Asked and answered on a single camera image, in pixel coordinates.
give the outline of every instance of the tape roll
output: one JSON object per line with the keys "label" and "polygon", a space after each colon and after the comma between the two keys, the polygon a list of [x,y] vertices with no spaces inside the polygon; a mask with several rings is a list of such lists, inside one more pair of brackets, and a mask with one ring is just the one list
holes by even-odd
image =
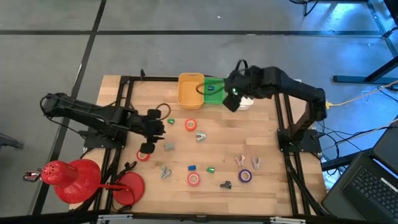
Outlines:
{"label": "tape roll", "polygon": [[191,172],[188,174],[188,184],[191,186],[197,186],[200,183],[200,176],[197,172]]}
{"label": "tape roll", "polygon": [[241,171],[239,172],[239,174],[238,174],[238,178],[239,178],[239,180],[240,180],[242,183],[248,183],[248,182],[250,182],[251,177],[252,177],[251,172],[250,172],[249,170],[247,170],[247,169],[241,170]]}
{"label": "tape roll", "polygon": [[188,119],[185,122],[185,129],[188,131],[193,131],[197,128],[197,122],[194,119]]}
{"label": "tape roll", "polygon": [[149,159],[149,154],[141,153],[139,150],[137,151],[137,159],[139,161],[145,162]]}

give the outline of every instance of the black clamp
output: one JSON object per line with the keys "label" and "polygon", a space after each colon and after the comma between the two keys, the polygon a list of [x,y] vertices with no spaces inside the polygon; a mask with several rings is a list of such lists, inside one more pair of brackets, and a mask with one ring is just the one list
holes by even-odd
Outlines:
{"label": "black clamp", "polygon": [[122,176],[127,172],[132,170],[135,166],[137,165],[137,161],[132,162],[131,164],[129,162],[124,164],[124,169],[120,171],[120,173],[116,176],[116,180],[119,180],[122,178]]}
{"label": "black clamp", "polygon": [[226,189],[231,189],[232,188],[231,181],[226,180],[225,183],[220,184],[220,187],[225,187]]}

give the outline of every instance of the small blue cube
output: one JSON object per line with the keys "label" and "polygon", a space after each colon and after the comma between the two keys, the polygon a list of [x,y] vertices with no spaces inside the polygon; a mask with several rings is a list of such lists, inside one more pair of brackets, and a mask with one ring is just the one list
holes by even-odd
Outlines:
{"label": "small blue cube", "polygon": [[195,171],[197,169],[197,167],[195,165],[193,166],[188,166],[188,170],[189,171]]}

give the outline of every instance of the metal clip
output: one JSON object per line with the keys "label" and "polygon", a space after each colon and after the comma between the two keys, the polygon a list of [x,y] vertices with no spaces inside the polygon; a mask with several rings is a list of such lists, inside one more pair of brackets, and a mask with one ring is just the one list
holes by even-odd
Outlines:
{"label": "metal clip", "polygon": [[244,161],[244,159],[245,159],[245,157],[244,157],[244,155],[240,155],[239,157],[238,156],[235,156],[235,160],[236,160],[236,163],[238,164],[238,166],[243,166],[243,161]]}
{"label": "metal clip", "polygon": [[205,133],[196,133],[197,141],[203,141],[207,136]]}
{"label": "metal clip", "polygon": [[260,166],[261,166],[261,163],[262,163],[262,159],[260,159],[258,157],[255,157],[255,158],[252,159],[252,162],[253,162],[253,167],[255,169],[260,169]]}

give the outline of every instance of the gray floor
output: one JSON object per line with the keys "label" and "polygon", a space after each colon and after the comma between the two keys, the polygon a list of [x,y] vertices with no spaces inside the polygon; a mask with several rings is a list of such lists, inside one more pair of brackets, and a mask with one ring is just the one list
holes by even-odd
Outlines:
{"label": "gray floor", "polygon": [[[382,0],[373,4],[386,29],[393,26]],[[7,0],[0,2],[0,29],[90,30],[100,1]],[[112,0],[100,30],[378,30],[366,4],[321,2],[305,19],[303,6],[275,0]],[[23,150],[0,150],[0,216],[25,215],[35,184],[22,174],[42,167],[57,125],[41,114],[46,93],[70,93],[88,36],[0,35],[0,132],[25,142]],[[398,32],[391,36],[398,47]],[[328,100],[339,103],[375,86],[335,84],[333,75],[366,76],[391,58],[386,43],[374,37],[305,37],[252,35],[123,35],[97,36],[78,98],[95,102],[103,75],[176,76],[201,72],[225,77],[238,59],[258,66],[277,66],[290,77],[324,88]],[[396,77],[397,71],[389,74]],[[346,132],[371,129],[397,116],[397,103],[383,95],[332,108],[326,126]],[[84,126],[72,123],[72,127]],[[355,139],[367,149],[382,133]],[[322,139],[324,148],[333,144]],[[83,141],[67,132],[60,156],[71,161]],[[355,152],[342,144],[340,155]],[[335,149],[324,152],[336,157]],[[50,190],[45,213],[64,212],[67,205]]]}

